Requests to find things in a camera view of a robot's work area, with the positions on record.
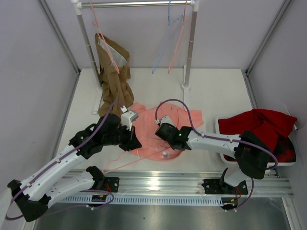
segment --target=metal floor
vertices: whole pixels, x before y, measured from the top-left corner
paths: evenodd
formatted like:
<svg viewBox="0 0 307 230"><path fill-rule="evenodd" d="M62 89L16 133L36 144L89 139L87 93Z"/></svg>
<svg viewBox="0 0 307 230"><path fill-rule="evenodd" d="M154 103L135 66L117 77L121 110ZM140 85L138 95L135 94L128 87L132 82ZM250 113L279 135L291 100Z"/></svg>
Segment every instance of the metal floor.
<svg viewBox="0 0 307 230"><path fill-rule="evenodd" d="M71 204L56 204L48 213ZM252 198L235 212L220 207L110 205L44 215L36 230L290 230L280 198Z"/></svg>

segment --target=white wall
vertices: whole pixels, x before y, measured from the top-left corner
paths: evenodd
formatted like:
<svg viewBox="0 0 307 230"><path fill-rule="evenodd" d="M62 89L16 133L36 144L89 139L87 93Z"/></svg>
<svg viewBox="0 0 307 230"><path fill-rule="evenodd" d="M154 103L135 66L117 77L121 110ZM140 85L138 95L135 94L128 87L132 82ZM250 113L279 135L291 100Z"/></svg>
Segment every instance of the white wall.
<svg viewBox="0 0 307 230"><path fill-rule="evenodd" d="M192 66L246 69L282 2L201 0ZM80 68L89 68L90 61L70 0L48 0L48 3L78 65ZM183 12L183 6L174 6L172 10L174 16L179 15ZM96 9L96 12L103 33L130 52L130 66L150 68L154 65L167 26L167 7L108 8ZM83 10L83 17L96 52L91 10ZM186 63L186 48L181 53L177 67ZM160 66L168 67L171 56L172 52L167 53Z"/></svg>
<svg viewBox="0 0 307 230"><path fill-rule="evenodd" d="M36 0L0 1L0 193L51 157L76 73ZM10 210L18 214L17 207ZM21 221L2 229L19 230Z"/></svg>
<svg viewBox="0 0 307 230"><path fill-rule="evenodd" d="M307 1L295 0L251 73L251 83L261 108L286 112L298 118L295 132L300 156L281 170L290 178L296 207L307 228Z"/></svg>

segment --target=blue hanger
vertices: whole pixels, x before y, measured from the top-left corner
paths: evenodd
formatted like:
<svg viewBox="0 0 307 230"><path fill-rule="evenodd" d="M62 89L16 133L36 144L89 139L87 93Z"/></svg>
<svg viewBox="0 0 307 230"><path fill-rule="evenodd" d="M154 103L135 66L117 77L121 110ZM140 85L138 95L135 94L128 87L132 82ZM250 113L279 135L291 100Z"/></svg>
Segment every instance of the blue hanger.
<svg viewBox="0 0 307 230"><path fill-rule="evenodd" d="M170 29L171 29L171 25L174 24L175 22L179 21L177 28L175 29L173 35L170 37L170 41L172 41L172 40L174 39L175 34L176 34L177 31L179 30L179 28L181 28L181 24L182 24L182 22L183 22L183 15L177 17L177 18L174 19L173 21L170 21L170 5L171 5L171 1L172 1L172 0L170 0L169 3L168 3L168 17L167 17L167 18L168 18L168 24L167 24L166 33L165 33L165 35L164 35L163 42L162 42L162 45L161 45L160 50L159 50L159 53L158 53L158 58L157 58L157 60L156 60L156 62L155 62L155 64L154 64L154 66L153 66L152 74L154 74L154 72L155 72L155 70L157 69L157 66L159 65L159 63L160 63L161 59L163 58L165 52L169 49L169 44L170 44L171 42L168 42L168 44L167 44L166 47L164 47L164 46L165 46L165 44L166 44L166 41L167 41L167 38L168 38L168 35L169 35L169 31L170 31Z"/></svg>

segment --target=metal frame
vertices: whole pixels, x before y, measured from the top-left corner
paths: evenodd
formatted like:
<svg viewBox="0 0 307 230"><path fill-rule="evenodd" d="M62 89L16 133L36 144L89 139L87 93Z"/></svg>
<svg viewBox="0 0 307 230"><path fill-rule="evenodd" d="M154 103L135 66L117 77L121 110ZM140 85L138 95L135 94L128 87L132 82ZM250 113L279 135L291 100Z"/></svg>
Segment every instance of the metal frame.
<svg viewBox="0 0 307 230"><path fill-rule="evenodd" d="M284 0L282 6L280 7L276 17L273 20L273 23L271 24L269 30L267 31L264 39L262 40L256 54L254 55L250 65L248 66L248 69L246 70L246 75L249 76L250 72L252 71L252 69L254 68L257 60L259 59L260 55L262 54L264 48L266 47L267 43L269 42L273 32L276 30L278 24L280 23L281 19L283 18L284 13L286 12L286 10L288 9L288 7L290 6L290 3L292 2L292 0Z"/></svg>
<svg viewBox="0 0 307 230"><path fill-rule="evenodd" d="M91 65L94 70L95 78L99 87L101 87L101 83L99 81L99 73L97 69L97 65L93 56L93 51L91 48L91 44L89 42L86 28L84 25L83 17L81 10L82 9L90 9L92 6L90 3L79 2L79 0L71 0L74 4L75 11L77 14L79 26L82 31L83 39L87 48L87 52L89 58L91 60ZM184 5L186 1L172 1L170 4L173 6ZM92 3L94 8L115 8L115 7L141 7L141 6L167 6L169 5L169 1L140 1L140 2L96 2ZM187 59L187 68L186 68L186 77L184 81L184 86L189 86L189 77L190 77L190 70L191 70L191 61L192 61L192 54L193 54L193 44L194 44L194 35L195 35L195 27L196 27L196 18L197 18L197 11L199 7L199 0L189 0L188 5L193 6L193 14L192 14L192 22L191 22L191 31L190 31L190 40L189 40L189 52L188 52L188 59Z"/></svg>
<svg viewBox="0 0 307 230"><path fill-rule="evenodd" d="M283 206L286 211L291 230L302 230L293 198L283 198Z"/></svg>
<svg viewBox="0 0 307 230"><path fill-rule="evenodd" d="M248 97L251 103L251 107L253 109L257 109L258 105L257 105L257 101L256 101L256 97L253 91L253 88L251 87L251 83L250 83L250 79L246 74L246 71L242 70L242 75L243 75L243 79L244 79L244 83L248 92Z"/></svg>
<svg viewBox="0 0 307 230"><path fill-rule="evenodd" d="M73 97L75 95L76 88L77 88L77 85L78 85L78 82L79 82L79 77L80 77L80 75L78 74L78 76L76 78L76 81L74 82L73 89L72 89L69 101L67 103L67 106L65 107L66 109L65 109L64 117L63 117L60 129L59 129L58 135L57 135L57 139L56 139L55 144L53 145L53 148L52 148L52 151L51 151L52 155L50 156L49 160L52 160L57 155L57 153L58 153L59 144L61 142L61 138L62 138L62 135L63 135L63 132L64 132L64 128L65 128L65 123L67 121L69 110L71 108L71 103L72 103L72 100L73 100Z"/></svg>
<svg viewBox="0 0 307 230"><path fill-rule="evenodd" d="M51 29L53 30L55 36L57 37L58 41L60 42L60 45L62 46L63 51L66 54L67 58L69 59L73 69L75 70L77 75L79 75L80 70L78 68L77 62L76 62L71 50L69 49L69 46L68 46L61 30L59 29L59 26L58 26L55 18L53 17L48 4L46 3L45 0L37 0L37 3L39 4L39 6L41 7L44 15L46 16L46 18L47 18L47 20L50 24Z"/></svg>
<svg viewBox="0 0 307 230"><path fill-rule="evenodd" d="M203 196L159 196L159 195L126 195L114 194L113 205L175 205L175 206L222 206L220 197ZM59 203L73 204L101 204L101 202L92 201L92 194L77 194L62 199Z"/></svg>

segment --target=metal rod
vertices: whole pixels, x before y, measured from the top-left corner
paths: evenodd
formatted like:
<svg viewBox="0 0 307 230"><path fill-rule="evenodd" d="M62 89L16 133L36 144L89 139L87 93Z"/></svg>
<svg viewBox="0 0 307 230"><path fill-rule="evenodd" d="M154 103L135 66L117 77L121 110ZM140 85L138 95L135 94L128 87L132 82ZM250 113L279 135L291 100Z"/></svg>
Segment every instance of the metal rod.
<svg viewBox="0 0 307 230"><path fill-rule="evenodd" d="M193 54L193 46L194 46L194 35L195 35L195 28L196 28L196 18L197 18L197 11L193 11L192 22L191 22L191 31L190 31L190 40L189 40L189 51L188 51L188 59L187 59L186 77L184 79L184 84L183 84L184 87L189 86L191 62L192 62L192 54Z"/></svg>
<svg viewBox="0 0 307 230"><path fill-rule="evenodd" d="M251 70L253 69L253 67L255 66L258 58L260 57L261 53L263 52L265 46L267 45L269 39L271 38L273 32L275 31L277 25L279 24L279 22L281 21L285 11L287 10L288 6L290 5L290 3L292 2L292 0L285 0L283 2L283 5L281 6L279 12L277 13L272 25L270 26L267 34L265 35L263 41L261 42L261 45L259 46L254 58L252 59L247 71L246 71L246 74L247 76L250 74Z"/></svg>
<svg viewBox="0 0 307 230"><path fill-rule="evenodd" d="M171 5L184 5L186 1L171 1ZM82 2L82 9L91 8L90 3ZM139 2L93 2L94 8L129 7L129 6L167 6L169 1L139 1Z"/></svg>
<svg viewBox="0 0 307 230"><path fill-rule="evenodd" d="M249 100L250 100L251 107L253 109L258 109L258 105L257 105L256 97L255 97L255 94L254 94L254 91L253 91L253 87L251 86L251 83L250 83L250 78L247 76L247 74L245 73L244 70L242 70L242 75L243 75L245 86L246 86L246 89L247 89L247 92L248 92L248 97L249 97Z"/></svg>
<svg viewBox="0 0 307 230"><path fill-rule="evenodd" d="M94 74L95 74L97 84L98 84L98 86L101 87L101 83L100 83L99 78L98 78L99 73L98 73L97 65L96 65L96 62L95 62L95 59L94 59L94 55L93 55L93 52L92 52L90 41L89 41L88 36L87 36L87 32L86 32L86 28L85 28L85 25L84 25L82 14L77 15L77 18L78 18L78 22L79 22L79 25L80 25L80 28L81 28L81 31L82 31L83 39L85 41L87 53L88 53L88 56L90 57L90 60L91 60L91 65L92 65L92 68L94 70Z"/></svg>
<svg viewBox="0 0 307 230"><path fill-rule="evenodd" d="M46 18L47 18L47 20L48 20L48 22L51 26L51 29L53 30L57 39L59 40L59 43L61 44L64 53L67 55L67 58L70 61L73 69L76 71L76 73L79 74L79 68L78 68L77 62L76 62L71 50L69 49L69 46L68 46L61 30L59 29L59 26L58 26L56 20L54 19L48 4L46 3L45 0L37 0L37 2L39 4L39 6L41 7L44 15L46 16Z"/></svg>
<svg viewBox="0 0 307 230"><path fill-rule="evenodd" d="M74 86L73 86L73 89L72 89L72 92L71 92L71 96L70 96L69 101L68 101L68 103L67 103L67 105L65 107L66 109L65 109L65 114L64 114L63 120L62 120L62 124L60 126L60 129L59 129L57 135L56 135L57 139L56 139L56 141L55 141L55 143L53 145L52 151L51 151L52 152L52 156L50 157L49 160L52 160L57 155L59 144L60 144L61 139L62 139L62 135L63 135L64 128L65 128L65 124L66 124L66 121L67 121L69 110L71 108L73 97L74 97L76 89L77 89L79 78L80 78L80 74L78 74L78 76L76 78L76 81L74 82Z"/></svg>

